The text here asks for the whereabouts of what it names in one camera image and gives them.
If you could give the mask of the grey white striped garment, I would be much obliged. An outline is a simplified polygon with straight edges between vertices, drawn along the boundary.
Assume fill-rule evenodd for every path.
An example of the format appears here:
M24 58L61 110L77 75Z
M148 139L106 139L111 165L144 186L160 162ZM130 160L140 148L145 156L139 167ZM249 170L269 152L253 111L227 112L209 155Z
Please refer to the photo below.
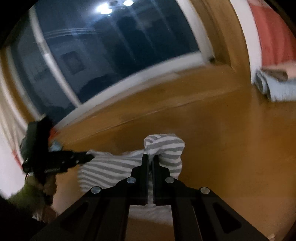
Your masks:
M168 168L170 175L178 179L182 171L181 154L185 142L174 134L154 134L144 139L144 148L113 155L108 152L89 150L94 159L81 166L77 178L82 193L94 186L103 189L115 186L116 183L131 175L132 168L141 165L143 154L149 156L151 162L155 155L159 156L159 164ZM149 179L148 204L145 206L130 206L129 217L150 221L162 225L173 225L170 206L155 206L152 200L152 180Z

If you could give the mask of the white framed window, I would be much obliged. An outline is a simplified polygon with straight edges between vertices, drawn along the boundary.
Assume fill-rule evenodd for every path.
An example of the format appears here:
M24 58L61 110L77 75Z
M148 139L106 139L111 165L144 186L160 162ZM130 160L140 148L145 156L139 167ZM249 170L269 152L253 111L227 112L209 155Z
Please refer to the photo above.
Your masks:
M152 78L214 58L189 1L37 1L5 55L29 115L59 128Z

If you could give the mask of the folded light blue garment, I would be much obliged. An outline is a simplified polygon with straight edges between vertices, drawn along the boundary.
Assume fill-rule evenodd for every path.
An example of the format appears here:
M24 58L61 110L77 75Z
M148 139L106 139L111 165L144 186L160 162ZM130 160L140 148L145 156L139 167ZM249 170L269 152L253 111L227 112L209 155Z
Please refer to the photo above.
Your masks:
M295 101L295 78L282 81L257 70L254 84L271 102Z

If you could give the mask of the folded pink beige garment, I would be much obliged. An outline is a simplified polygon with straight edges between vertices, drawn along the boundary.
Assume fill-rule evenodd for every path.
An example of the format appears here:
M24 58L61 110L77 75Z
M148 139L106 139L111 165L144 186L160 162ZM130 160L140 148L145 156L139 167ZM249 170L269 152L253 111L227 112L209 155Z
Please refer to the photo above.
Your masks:
M295 79L295 61L289 61L278 65L262 67L261 70L278 81L289 81Z

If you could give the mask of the red pink curtain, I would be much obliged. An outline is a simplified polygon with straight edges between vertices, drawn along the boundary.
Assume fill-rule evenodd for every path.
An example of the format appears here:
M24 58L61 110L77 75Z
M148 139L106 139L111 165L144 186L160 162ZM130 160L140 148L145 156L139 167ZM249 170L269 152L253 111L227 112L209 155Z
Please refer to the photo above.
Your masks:
M248 1L261 45L262 66L295 61L295 36L265 1Z

